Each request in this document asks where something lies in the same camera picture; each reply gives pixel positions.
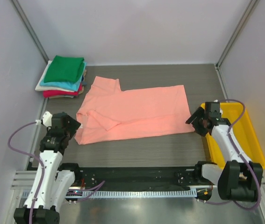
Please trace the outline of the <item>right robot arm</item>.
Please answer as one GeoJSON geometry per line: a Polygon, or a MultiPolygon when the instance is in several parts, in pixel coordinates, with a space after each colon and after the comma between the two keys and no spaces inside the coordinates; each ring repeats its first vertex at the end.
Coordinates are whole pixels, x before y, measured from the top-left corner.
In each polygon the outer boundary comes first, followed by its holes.
{"type": "Polygon", "coordinates": [[[194,181],[200,185],[208,181],[216,185],[222,200],[235,204],[254,202],[257,207],[261,200],[263,168],[242,150],[233,132],[235,122],[222,117],[221,103],[205,102],[205,106],[198,107],[186,124],[191,124],[200,136],[209,134],[225,159],[223,169],[213,162],[198,162],[194,167],[194,181]]]}

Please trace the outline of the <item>salmon pink t shirt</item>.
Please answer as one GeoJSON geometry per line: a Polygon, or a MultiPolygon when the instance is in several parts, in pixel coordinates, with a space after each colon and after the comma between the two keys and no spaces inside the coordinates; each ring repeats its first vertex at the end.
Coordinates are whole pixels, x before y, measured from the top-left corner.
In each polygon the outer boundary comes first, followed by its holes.
{"type": "Polygon", "coordinates": [[[96,76],[79,108],[75,140],[91,143],[194,131],[183,85],[123,91],[118,79],[96,76]]]}

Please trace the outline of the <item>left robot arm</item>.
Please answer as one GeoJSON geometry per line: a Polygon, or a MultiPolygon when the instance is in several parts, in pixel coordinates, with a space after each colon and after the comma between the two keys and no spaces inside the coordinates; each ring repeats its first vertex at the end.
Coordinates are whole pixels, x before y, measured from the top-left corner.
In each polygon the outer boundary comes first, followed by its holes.
{"type": "Polygon", "coordinates": [[[22,208],[15,209],[14,220],[17,224],[58,224],[59,210],[68,189],[82,181],[77,163],[61,163],[80,123],[65,112],[45,112],[35,124],[45,126],[47,132],[35,157],[39,165],[29,196],[22,208]]]}

